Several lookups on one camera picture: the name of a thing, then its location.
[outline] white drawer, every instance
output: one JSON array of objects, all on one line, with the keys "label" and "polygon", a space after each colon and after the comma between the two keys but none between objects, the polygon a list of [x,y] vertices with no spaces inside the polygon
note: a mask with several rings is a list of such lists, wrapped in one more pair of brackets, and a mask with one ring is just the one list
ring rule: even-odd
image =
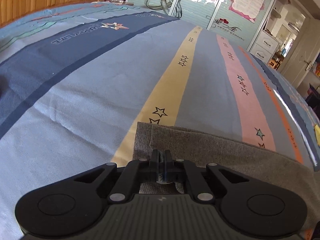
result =
[{"label": "white drawer", "polygon": [[263,47],[266,51],[270,52],[271,54],[273,54],[276,50],[276,48],[278,47],[279,43],[277,40],[275,40],[274,38],[270,37],[269,34],[261,31],[256,44],[260,45],[261,47]]},{"label": "white drawer", "polygon": [[258,59],[261,59],[264,63],[268,64],[269,60],[271,59],[272,54],[266,51],[264,48],[260,47],[258,44],[255,44],[250,53],[256,56]]}]

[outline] door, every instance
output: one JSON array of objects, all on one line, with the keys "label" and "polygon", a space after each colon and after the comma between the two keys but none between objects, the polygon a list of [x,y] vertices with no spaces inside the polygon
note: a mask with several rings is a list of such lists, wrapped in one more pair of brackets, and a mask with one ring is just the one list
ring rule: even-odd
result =
[{"label": "door", "polygon": [[297,88],[320,52],[320,21],[306,18],[278,71]]}]

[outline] gray cloth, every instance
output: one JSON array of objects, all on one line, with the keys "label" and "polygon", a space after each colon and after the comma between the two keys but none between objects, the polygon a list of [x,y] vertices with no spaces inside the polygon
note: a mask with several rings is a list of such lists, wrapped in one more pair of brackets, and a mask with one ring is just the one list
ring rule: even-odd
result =
[{"label": "gray cloth", "polygon": [[[303,230],[320,220],[320,173],[276,152],[196,130],[138,122],[133,159],[149,158],[152,149],[170,150],[173,159],[193,161],[205,167],[215,162],[245,175],[286,188],[308,206]],[[145,183],[140,192],[171,193],[173,184]]]}]

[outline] bed sheet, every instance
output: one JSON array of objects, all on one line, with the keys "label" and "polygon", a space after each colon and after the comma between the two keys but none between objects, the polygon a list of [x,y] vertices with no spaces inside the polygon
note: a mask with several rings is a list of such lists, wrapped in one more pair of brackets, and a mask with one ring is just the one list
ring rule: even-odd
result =
[{"label": "bed sheet", "polygon": [[319,120],[273,69],[191,23],[111,3],[26,16],[0,30],[0,238],[18,199],[132,159],[137,122],[276,151],[319,170]]}]

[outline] circular cap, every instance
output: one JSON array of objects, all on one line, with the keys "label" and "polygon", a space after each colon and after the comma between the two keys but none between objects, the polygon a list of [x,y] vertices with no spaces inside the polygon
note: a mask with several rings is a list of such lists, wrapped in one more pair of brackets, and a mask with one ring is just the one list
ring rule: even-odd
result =
[{"label": "circular cap", "polygon": [[284,208],[284,202],[273,195],[256,195],[247,202],[248,208],[258,215],[275,216],[280,214]]},{"label": "circular cap", "polygon": [[76,201],[64,194],[54,194],[45,196],[38,204],[39,210],[50,216],[63,215],[75,207]]},{"label": "circular cap", "polygon": [[113,193],[109,197],[112,201],[123,201],[125,199],[125,195],[122,193]]},{"label": "circular cap", "polygon": [[200,193],[197,198],[201,201],[209,201],[213,199],[213,196],[210,193]]}]

